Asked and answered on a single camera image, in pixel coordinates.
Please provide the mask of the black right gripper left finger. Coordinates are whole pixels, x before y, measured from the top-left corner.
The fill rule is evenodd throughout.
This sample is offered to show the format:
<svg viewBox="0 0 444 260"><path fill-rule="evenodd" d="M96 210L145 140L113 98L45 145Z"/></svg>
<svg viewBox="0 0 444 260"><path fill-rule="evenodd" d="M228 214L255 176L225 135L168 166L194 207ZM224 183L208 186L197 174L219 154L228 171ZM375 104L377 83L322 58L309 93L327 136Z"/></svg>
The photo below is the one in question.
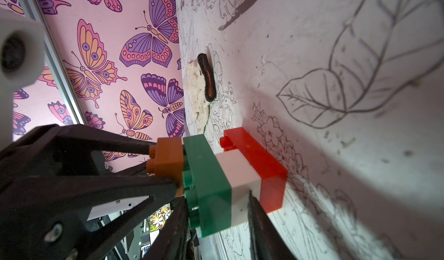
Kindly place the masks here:
<svg viewBox="0 0 444 260"><path fill-rule="evenodd" d="M185 197L177 200L169 219L150 246L143 260L186 260L188 236L188 206Z"/></svg>

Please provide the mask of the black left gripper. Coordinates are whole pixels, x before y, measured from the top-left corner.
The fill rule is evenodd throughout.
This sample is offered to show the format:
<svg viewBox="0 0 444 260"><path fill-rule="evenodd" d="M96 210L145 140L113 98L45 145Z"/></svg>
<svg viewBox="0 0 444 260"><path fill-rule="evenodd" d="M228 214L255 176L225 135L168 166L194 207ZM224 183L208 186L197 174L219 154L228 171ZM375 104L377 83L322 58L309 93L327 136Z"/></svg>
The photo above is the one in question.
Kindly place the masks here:
<svg viewBox="0 0 444 260"><path fill-rule="evenodd" d="M106 151L149 154L155 142L86 125L38 127L1 152L1 258L100 260L144 218L176 195L173 180L111 173ZM143 201L90 231L91 209Z"/></svg>

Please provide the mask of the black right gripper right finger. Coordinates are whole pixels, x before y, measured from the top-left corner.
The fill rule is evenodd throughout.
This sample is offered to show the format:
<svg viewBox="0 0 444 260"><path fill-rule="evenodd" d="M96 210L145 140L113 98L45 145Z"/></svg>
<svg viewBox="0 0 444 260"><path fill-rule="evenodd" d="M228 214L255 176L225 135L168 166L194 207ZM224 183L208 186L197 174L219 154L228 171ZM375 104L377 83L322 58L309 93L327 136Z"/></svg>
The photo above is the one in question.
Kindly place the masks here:
<svg viewBox="0 0 444 260"><path fill-rule="evenodd" d="M247 206L252 260L296 260L251 191Z"/></svg>

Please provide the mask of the white square lego brick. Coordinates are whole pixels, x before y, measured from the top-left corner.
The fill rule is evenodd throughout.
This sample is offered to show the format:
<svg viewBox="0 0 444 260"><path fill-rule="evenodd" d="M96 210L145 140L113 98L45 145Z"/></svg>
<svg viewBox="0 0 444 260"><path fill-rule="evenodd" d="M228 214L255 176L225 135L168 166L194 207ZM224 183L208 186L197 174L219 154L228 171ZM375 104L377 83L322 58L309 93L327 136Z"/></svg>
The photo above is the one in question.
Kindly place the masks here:
<svg viewBox="0 0 444 260"><path fill-rule="evenodd" d="M261 177L239 150L216 154L231 186L231 225L248 222L249 194L260 198Z"/></svg>

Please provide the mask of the red long lego brick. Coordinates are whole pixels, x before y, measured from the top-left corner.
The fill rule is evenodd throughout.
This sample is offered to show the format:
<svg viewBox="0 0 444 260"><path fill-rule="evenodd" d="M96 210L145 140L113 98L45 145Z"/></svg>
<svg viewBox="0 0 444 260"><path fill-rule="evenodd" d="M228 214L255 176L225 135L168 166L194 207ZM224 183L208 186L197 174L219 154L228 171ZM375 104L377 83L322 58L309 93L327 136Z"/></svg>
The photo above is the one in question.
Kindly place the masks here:
<svg viewBox="0 0 444 260"><path fill-rule="evenodd" d="M220 146L225 152L238 149L261 177L259 202L264 211L281 209L288 170L242 127L225 130Z"/></svg>

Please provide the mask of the green long lego brick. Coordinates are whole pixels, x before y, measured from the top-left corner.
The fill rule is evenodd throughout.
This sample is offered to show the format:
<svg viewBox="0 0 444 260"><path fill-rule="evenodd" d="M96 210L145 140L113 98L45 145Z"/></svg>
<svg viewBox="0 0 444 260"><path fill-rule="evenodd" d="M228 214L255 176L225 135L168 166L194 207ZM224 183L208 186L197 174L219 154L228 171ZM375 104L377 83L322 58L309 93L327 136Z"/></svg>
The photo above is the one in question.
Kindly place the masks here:
<svg viewBox="0 0 444 260"><path fill-rule="evenodd" d="M190 228L199 229L203 238L231 226L232 189L204 135L183 139L184 195Z"/></svg>

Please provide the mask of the orange square lego brick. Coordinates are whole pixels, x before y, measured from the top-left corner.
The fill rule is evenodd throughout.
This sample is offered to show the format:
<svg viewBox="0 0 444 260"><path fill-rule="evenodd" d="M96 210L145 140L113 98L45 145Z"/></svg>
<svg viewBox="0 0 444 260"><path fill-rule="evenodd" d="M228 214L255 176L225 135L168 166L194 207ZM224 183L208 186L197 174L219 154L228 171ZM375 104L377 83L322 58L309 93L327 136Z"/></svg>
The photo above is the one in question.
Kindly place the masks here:
<svg viewBox="0 0 444 260"><path fill-rule="evenodd" d="M149 148L149 157L147 173L174 180L178 188L176 197L183 196L185 156L181 137L158 138L157 143Z"/></svg>

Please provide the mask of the aluminium cage frame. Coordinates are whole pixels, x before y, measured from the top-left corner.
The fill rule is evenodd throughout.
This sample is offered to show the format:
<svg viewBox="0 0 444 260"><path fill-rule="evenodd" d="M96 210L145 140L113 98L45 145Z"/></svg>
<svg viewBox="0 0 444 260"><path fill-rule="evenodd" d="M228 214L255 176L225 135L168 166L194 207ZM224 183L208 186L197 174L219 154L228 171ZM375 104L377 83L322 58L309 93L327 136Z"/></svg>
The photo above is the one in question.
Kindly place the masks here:
<svg viewBox="0 0 444 260"><path fill-rule="evenodd" d="M24 14L44 26L45 41L45 63L50 68L53 79L57 85L61 98L64 100L75 124L86 124L83 111L76 99L76 92L70 82L70 77L62 62L62 56L57 49L57 45L52 37L45 14L40 8L38 0L18 0L22 6Z"/></svg>

